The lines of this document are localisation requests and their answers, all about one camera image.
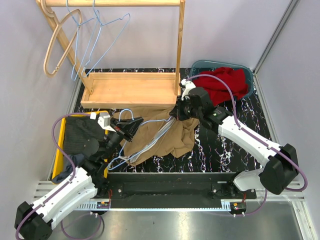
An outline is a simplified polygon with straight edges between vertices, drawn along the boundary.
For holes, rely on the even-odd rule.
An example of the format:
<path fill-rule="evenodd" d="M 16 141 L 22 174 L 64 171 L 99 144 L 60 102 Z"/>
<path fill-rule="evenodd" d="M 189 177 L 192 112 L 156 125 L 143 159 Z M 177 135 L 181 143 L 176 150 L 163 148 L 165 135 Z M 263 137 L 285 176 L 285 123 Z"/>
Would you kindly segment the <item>red cloth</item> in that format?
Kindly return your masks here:
<path fill-rule="evenodd" d="M 219 67 L 214 71 L 202 71 L 199 75 L 211 75 L 221 79 L 230 88 L 237 100 L 243 98 L 250 89 L 250 86 L 246 83 L 245 72 L 241 68 Z M 214 106 L 231 100 L 225 85 L 215 78 L 200 76 L 194 78 L 192 82 L 196 87 L 202 87 L 208 92 Z"/>

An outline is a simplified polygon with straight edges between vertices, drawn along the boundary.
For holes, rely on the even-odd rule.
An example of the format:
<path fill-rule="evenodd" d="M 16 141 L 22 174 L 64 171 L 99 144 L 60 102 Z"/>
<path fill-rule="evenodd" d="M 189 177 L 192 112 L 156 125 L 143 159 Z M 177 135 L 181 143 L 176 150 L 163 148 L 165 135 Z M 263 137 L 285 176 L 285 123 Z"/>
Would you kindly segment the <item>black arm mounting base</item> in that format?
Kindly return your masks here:
<path fill-rule="evenodd" d="M 107 176 L 112 210 L 217 210 L 222 200 L 255 200 L 231 185 L 233 173 L 128 173 Z"/>

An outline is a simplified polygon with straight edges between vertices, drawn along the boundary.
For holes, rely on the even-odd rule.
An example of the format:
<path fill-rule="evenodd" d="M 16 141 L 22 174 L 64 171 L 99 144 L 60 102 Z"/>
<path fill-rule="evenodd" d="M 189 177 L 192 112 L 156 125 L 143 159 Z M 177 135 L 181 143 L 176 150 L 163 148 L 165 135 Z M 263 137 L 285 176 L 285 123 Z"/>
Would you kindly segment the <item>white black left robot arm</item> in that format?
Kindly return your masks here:
<path fill-rule="evenodd" d="M 21 203 L 14 227 L 18 240 L 47 240 L 63 219 L 91 198 L 110 193 L 105 176 L 108 163 L 123 140 L 131 141 L 142 125 L 142 117 L 121 119 L 107 112 L 97 116 L 71 113 L 65 120 L 64 140 L 55 143 L 70 168 L 56 176 L 56 186 L 40 199 Z"/>

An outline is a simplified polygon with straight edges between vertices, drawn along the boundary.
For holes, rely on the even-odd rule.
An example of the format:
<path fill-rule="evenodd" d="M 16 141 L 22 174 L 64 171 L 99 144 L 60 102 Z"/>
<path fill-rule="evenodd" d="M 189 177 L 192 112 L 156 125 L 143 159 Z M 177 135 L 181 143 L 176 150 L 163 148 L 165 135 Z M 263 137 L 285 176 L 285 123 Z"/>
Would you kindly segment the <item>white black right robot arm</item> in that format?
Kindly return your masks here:
<path fill-rule="evenodd" d="M 260 169 L 233 176 L 227 185 L 228 195 L 232 198 L 258 188 L 280 195 L 299 173 L 297 152 L 292 145 L 281 146 L 254 132 L 226 108 L 214 106 L 202 87 L 186 90 L 178 96 L 170 116 L 178 121 L 199 120 L 203 127 L 236 143 L 260 163 Z"/>

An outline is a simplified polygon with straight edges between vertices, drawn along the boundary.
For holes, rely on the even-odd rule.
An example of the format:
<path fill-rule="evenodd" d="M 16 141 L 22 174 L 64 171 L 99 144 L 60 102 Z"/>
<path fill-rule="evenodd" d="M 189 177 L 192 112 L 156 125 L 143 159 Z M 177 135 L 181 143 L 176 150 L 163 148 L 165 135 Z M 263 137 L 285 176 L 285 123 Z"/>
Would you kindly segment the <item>tan brown skirt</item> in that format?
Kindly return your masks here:
<path fill-rule="evenodd" d="M 131 141 L 121 143 L 129 165 L 137 166 L 152 156 L 179 158 L 193 149 L 198 119 L 177 120 L 170 116 L 171 108 L 164 107 L 133 107 L 131 111 L 123 112 L 121 119 L 142 117 L 143 124 Z"/>

